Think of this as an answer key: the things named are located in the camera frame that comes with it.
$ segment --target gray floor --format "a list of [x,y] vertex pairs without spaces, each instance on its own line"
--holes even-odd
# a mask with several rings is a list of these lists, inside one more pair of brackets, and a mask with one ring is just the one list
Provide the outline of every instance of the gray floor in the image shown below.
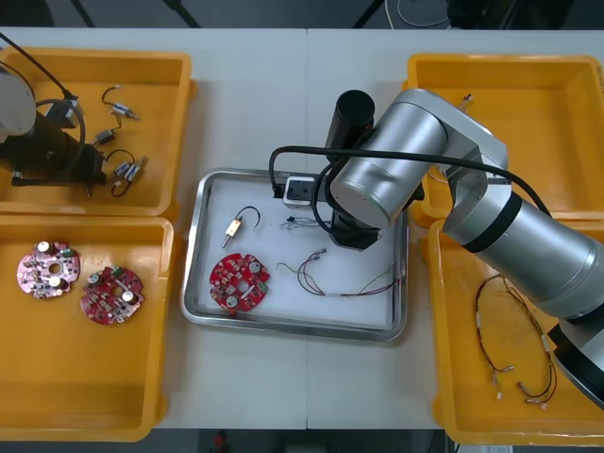
[[[213,448],[215,430],[154,429],[136,444],[82,443],[0,443],[4,453],[208,453]],[[426,453],[434,431],[271,431],[232,430],[226,432],[228,453],[280,453],[285,445],[323,445],[331,453]],[[444,450],[439,431],[431,453]]]
[[[85,26],[69,0],[46,0],[56,26]],[[350,28],[371,0],[183,0],[183,6],[206,28]],[[395,28],[411,28],[388,0]],[[81,0],[99,27],[184,27],[162,0]],[[401,12],[416,23],[446,16],[446,0],[400,0]],[[434,28],[446,28],[447,23]],[[384,7],[365,28],[388,28]],[[566,29],[604,29],[603,0],[575,0]]]

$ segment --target round circuit board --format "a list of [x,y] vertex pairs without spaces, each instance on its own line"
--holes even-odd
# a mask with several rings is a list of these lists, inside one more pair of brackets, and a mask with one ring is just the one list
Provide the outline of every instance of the round circuit board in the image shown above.
[[212,269],[210,295],[230,314],[250,311],[266,296],[265,282],[270,277],[256,257],[234,253],[222,258]]
[[57,297],[79,277],[79,256],[66,243],[41,242],[17,266],[17,283],[38,299]]
[[144,301],[143,283],[125,267],[106,267],[88,277],[80,306],[91,321],[105,326],[129,319]]

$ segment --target red circuit board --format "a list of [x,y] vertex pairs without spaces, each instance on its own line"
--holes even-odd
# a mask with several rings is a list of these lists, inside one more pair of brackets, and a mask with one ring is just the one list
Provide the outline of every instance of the red circuit board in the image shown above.
[[106,267],[92,274],[84,286],[80,306],[91,321],[102,325],[123,323],[144,301],[143,283],[125,267]]
[[270,277],[256,257],[234,253],[222,258],[212,269],[210,295],[230,314],[250,311],[266,296],[265,282]]

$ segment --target black cable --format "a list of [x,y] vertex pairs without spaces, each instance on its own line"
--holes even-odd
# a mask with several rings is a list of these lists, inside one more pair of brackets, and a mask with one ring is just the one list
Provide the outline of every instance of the black cable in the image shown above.
[[114,127],[111,131],[115,132],[116,130],[121,129],[122,128],[122,117],[115,111],[110,113],[110,115],[113,115],[115,117],[115,120],[117,121],[117,127]]
[[34,97],[34,101],[36,100],[36,94],[34,93],[34,87],[31,86],[31,83],[29,83],[29,80],[27,80],[23,74],[21,74],[19,71],[17,71],[15,68],[10,66],[8,63],[5,63],[4,61],[0,61],[0,66],[4,66],[5,68],[10,69],[13,73],[15,73],[17,76],[19,76],[23,80],[23,82],[25,82],[25,84],[27,85],[29,90],[31,91],[31,95]]
[[115,198],[119,198],[120,196],[124,196],[124,195],[126,195],[126,192],[128,192],[128,189],[130,189],[130,186],[131,186],[131,185],[132,185],[132,183],[131,183],[130,181],[128,181],[128,182],[126,183],[126,188],[125,188],[125,189],[123,189],[123,190],[122,190],[121,192],[119,192],[119,193],[115,193],[115,189],[116,189],[118,186],[113,186],[113,187],[111,188],[111,195],[113,195]]
[[359,234],[359,232],[358,231],[337,230],[335,228],[332,228],[331,226],[327,226],[327,224],[325,222],[323,222],[323,219],[319,215],[319,209],[317,208],[317,201],[319,199],[319,189],[321,188],[321,181],[323,180],[323,178],[325,177],[327,172],[329,170],[331,170],[332,167],[333,167],[333,163],[330,162],[329,165],[321,171],[319,176],[314,181],[314,184],[312,185],[312,192],[310,193],[310,209],[312,210],[312,215],[314,215],[314,220],[316,220],[317,225],[319,227],[321,227],[327,234],[330,234],[331,236],[333,236],[335,238],[352,238],[353,236],[357,236]]
[[106,90],[103,91],[103,94],[101,94],[101,102],[103,104],[107,104],[108,106],[115,106],[114,102],[110,102],[110,101],[106,101],[105,100],[105,96],[107,96],[107,93],[110,92],[111,90],[117,90],[120,86],[119,85],[113,85],[112,87],[107,88]]
[[436,440],[436,435],[438,434],[438,430],[434,431],[434,434],[432,434],[432,440],[430,441],[430,445],[428,446],[428,450],[426,450],[426,453],[430,453],[430,451],[432,450],[432,446],[434,445],[434,441]]
[[39,64],[31,55],[29,55],[24,49],[21,48],[17,43],[13,40],[9,39],[7,35],[4,33],[0,33],[0,39],[6,41],[12,48],[14,48],[17,52],[23,55],[26,59],[31,61],[38,69],[40,69],[43,73],[46,74],[48,78],[50,78],[55,85],[57,85],[60,90],[63,92],[63,96],[66,98],[75,98],[73,94],[69,90],[67,90],[50,72],[44,68],[41,64]]
[[109,154],[107,154],[107,156],[105,157],[105,160],[109,160],[111,158],[111,156],[113,156],[116,153],[128,154],[130,156],[130,159],[132,160],[131,163],[136,162],[134,155],[131,152],[129,152],[127,149],[122,149],[122,148],[114,149],[113,151],[111,151]]
[[277,159],[277,156],[279,154],[284,153],[311,154],[314,156],[335,156],[339,158],[378,158],[411,160],[416,162],[441,163],[444,165],[452,165],[492,173],[493,175],[505,177],[514,184],[517,184],[523,191],[527,193],[527,195],[532,199],[535,205],[537,205],[537,208],[541,212],[551,217],[549,210],[547,209],[545,203],[542,201],[539,195],[529,186],[529,184],[523,178],[515,175],[512,172],[503,170],[498,167],[494,167],[492,165],[487,165],[485,163],[474,162],[472,160],[446,158],[442,156],[428,156],[413,153],[398,153],[391,151],[365,151],[360,149],[325,149],[312,146],[282,146],[280,148],[277,148],[271,154],[271,158],[269,159],[268,163],[269,177],[271,178],[273,192],[275,193],[275,196],[277,198],[280,198],[282,196],[282,192],[279,186],[277,185],[277,181],[275,179],[275,160]]
[[82,6],[82,4],[79,0],[72,0],[72,5],[75,8],[75,10],[77,11],[77,13],[79,14],[79,17],[82,18],[82,21],[84,21],[84,24],[86,24],[87,27],[96,28],[96,25],[92,21],[92,17],[88,13],[88,11],[84,9],[84,7]]
[[257,227],[260,223],[260,211],[257,210],[255,207],[253,206],[246,206],[245,208],[242,208],[239,212],[237,212],[237,215],[235,216],[235,218],[237,220],[242,220],[242,217],[240,217],[240,215],[242,214],[242,212],[244,212],[245,210],[254,210],[256,212],[256,214],[258,215],[258,222],[256,222],[256,224],[254,225],[254,227]]

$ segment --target pink circuit board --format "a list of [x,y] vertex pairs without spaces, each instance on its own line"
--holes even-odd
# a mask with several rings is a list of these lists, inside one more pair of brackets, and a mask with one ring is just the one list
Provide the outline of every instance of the pink circuit board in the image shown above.
[[79,256],[66,243],[41,242],[17,266],[17,283],[38,299],[57,297],[79,277]]

